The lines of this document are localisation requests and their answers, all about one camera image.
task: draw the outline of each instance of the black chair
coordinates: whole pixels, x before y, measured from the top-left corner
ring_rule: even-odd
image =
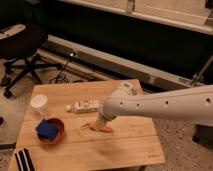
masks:
[[[36,64],[41,61],[41,56],[36,51],[42,43],[44,43],[48,34],[38,25],[24,24],[24,30],[19,31],[17,34],[7,35],[9,29],[4,29],[0,32],[0,58],[8,60],[4,63],[5,76],[2,79],[2,85],[7,85],[5,88],[4,96],[9,98],[12,96],[10,89],[27,73],[31,73],[32,77],[41,84],[42,81],[36,74],[36,69],[56,67],[61,69],[60,64]],[[14,65],[17,61],[23,60],[25,65]],[[7,74],[12,72],[12,69],[21,69],[17,77],[10,82]]]

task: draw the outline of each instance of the blue sponge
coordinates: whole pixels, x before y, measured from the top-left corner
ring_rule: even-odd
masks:
[[[43,119],[36,127],[36,131],[39,135],[54,140],[59,130],[54,124],[48,123]]]

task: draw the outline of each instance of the wooden table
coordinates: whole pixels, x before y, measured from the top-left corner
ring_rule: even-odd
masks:
[[[138,80],[129,81],[142,93]],[[65,124],[65,136],[59,144],[42,145],[34,131],[42,117],[28,106],[14,153],[27,148],[36,170],[43,171],[101,170],[163,163],[165,159],[152,119],[118,117],[109,123],[114,132],[102,133],[81,128],[94,121],[97,112],[66,112],[66,105],[78,100],[103,101],[120,82],[35,86],[32,96],[48,97],[49,112],[45,118],[60,118]],[[14,154],[9,170],[18,170]]]

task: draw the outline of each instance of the brown bowl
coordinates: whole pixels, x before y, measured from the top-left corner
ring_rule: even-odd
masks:
[[[42,135],[37,134],[38,138],[42,142],[42,144],[56,144],[63,139],[64,123],[60,119],[57,119],[57,118],[48,119],[47,122],[54,124],[58,128],[58,133],[57,133],[56,137],[54,138],[54,140],[50,140],[50,139],[45,138]]]

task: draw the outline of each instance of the white cup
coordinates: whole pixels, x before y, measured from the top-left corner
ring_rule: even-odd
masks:
[[[30,102],[31,107],[40,115],[47,113],[47,96],[43,94],[35,95]]]

